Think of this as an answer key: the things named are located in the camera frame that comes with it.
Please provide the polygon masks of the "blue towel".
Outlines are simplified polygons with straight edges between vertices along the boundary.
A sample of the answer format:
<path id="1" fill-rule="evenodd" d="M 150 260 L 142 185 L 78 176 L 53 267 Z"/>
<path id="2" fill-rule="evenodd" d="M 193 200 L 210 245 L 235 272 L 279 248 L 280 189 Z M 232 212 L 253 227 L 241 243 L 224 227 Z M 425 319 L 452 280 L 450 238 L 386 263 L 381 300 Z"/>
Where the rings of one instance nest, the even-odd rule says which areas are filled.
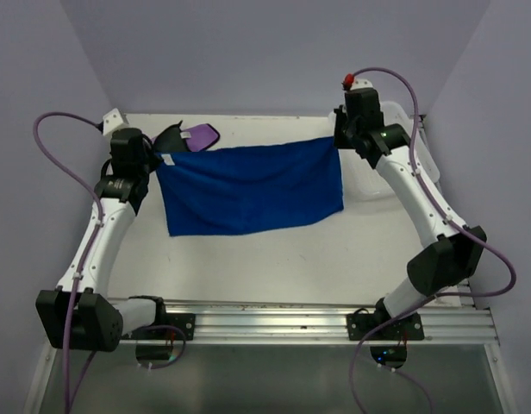
<path id="1" fill-rule="evenodd" d="M 331 137 L 163 158 L 157 177 L 171 236 L 295 228 L 344 208 L 340 156 Z"/>

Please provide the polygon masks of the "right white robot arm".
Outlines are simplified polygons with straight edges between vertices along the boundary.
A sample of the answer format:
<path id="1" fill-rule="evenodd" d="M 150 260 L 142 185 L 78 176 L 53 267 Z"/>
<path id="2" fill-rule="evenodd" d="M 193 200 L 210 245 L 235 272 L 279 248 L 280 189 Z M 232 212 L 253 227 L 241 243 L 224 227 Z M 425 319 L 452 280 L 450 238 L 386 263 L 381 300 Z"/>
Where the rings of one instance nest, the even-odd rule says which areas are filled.
<path id="1" fill-rule="evenodd" d="M 383 338 L 404 328 L 401 313 L 426 297 L 471 277 L 482 246 L 451 227 L 467 227 L 441 196 L 419 164 L 409 160 L 410 138 L 399 123 L 386 124 L 378 92 L 359 79 L 345 89 L 345 102 L 334 111 L 334 144 L 353 149 L 394 191 L 419 236 L 422 251 L 407 264 L 406 279 L 378 301 L 373 327 Z"/>

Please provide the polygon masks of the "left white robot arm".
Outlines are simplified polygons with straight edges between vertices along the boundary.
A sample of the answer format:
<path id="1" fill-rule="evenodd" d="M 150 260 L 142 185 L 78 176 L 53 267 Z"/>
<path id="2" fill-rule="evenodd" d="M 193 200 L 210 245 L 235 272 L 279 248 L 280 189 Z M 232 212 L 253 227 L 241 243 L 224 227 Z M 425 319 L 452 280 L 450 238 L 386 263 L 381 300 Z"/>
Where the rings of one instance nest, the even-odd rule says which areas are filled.
<path id="1" fill-rule="evenodd" d="M 106 298 L 122 240 L 148 194 L 159 158 L 139 129 L 125 128 L 112 135 L 109 164 L 112 172 L 95 187 L 97 199 L 72 264 L 57 286 L 40 291 L 35 302 L 54 348 L 111 352 L 137 329 L 156 339 L 169 327 L 162 298 L 140 295 L 120 304 Z"/>

